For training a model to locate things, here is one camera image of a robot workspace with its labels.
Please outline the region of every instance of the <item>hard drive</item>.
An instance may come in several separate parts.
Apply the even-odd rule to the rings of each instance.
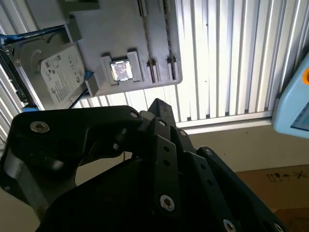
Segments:
[[[6,48],[26,87],[22,91],[28,90],[40,110],[69,108],[86,90],[82,58],[65,30],[21,40]]]

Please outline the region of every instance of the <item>screen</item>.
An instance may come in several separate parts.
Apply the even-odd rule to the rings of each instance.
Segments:
[[[295,119],[291,127],[309,131],[309,102],[307,103],[305,108],[300,112],[300,114]]]

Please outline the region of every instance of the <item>light blue device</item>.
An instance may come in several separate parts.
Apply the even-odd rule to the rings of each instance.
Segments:
[[[309,54],[280,98],[273,127],[279,133],[309,138]]]

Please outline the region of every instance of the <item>orange button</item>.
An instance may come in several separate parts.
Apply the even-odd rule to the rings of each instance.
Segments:
[[[309,68],[303,72],[302,79],[305,85],[309,85]]]

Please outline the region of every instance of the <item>blue object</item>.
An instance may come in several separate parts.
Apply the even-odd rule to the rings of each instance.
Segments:
[[[39,111],[38,107],[24,107],[23,112]]]
[[[2,45],[6,44],[12,44],[14,42],[20,41],[20,40],[25,40],[31,37],[35,37],[38,35],[44,35],[51,33],[53,31],[59,30],[59,29],[64,29],[64,26],[57,26],[57,27],[52,27],[52,28],[46,28],[46,29],[41,29],[41,30],[36,30],[32,32],[27,32],[24,34],[19,34],[19,35],[3,35],[0,34],[0,47]]]
[[[280,98],[273,127],[279,133],[309,138],[309,53]]]

